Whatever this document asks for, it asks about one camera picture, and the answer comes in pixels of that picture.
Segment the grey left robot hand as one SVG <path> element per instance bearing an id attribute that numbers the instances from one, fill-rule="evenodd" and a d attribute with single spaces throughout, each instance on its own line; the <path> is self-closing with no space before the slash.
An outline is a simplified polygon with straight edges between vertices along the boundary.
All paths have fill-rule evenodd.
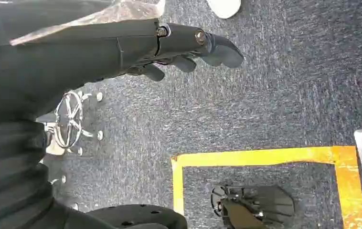
<path id="1" fill-rule="evenodd" d="M 227 38 L 163 22 L 164 9 L 163 0 L 0 0 L 0 122 L 33 120 L 88 82 L 160 81 L 158 65 L 242 64 Z"/>

